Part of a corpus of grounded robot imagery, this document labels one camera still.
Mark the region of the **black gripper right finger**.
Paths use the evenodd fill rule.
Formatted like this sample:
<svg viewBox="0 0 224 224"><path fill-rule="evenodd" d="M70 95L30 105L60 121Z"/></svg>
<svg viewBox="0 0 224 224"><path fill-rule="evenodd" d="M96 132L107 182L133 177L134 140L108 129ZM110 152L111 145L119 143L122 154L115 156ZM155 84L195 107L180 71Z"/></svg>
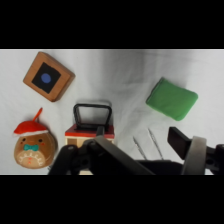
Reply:
<svg viewBox="0 0 224 224"><path fill-rule="evenodd" d="M211 148L205 138L189 139L176 127L169 128L167 142L184 161L182 175L203 175L206 169L224 175L224 144Z"/></svg>

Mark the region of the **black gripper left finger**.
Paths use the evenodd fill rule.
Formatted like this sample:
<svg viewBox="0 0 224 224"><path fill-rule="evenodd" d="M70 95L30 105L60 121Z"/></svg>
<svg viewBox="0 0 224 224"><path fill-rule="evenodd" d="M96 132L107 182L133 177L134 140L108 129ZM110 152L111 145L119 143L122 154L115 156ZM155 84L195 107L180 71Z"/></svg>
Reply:
<svg viewBox="0 0 224 224"><path fill-rule="evenodd" d="M63 146L49 175L79 175L82 171L93 175L153 175L103 134L104 128L100 126L96 137L85 140L81 147L72 144Z"/></svg>

